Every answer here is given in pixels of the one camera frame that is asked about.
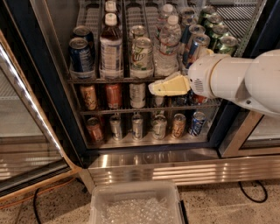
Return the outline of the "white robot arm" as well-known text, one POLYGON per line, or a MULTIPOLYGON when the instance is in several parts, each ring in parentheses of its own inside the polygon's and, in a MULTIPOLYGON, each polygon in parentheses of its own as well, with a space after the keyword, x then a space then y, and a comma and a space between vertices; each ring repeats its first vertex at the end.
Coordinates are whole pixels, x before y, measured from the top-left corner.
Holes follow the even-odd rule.
POLYGON ((280 50, 254 59, 211 53, 198 58, 183 75, 176 72, 149 85, 153 95, 177 96, 192 90, 221 98, 266 116, 280 116, 280 50))

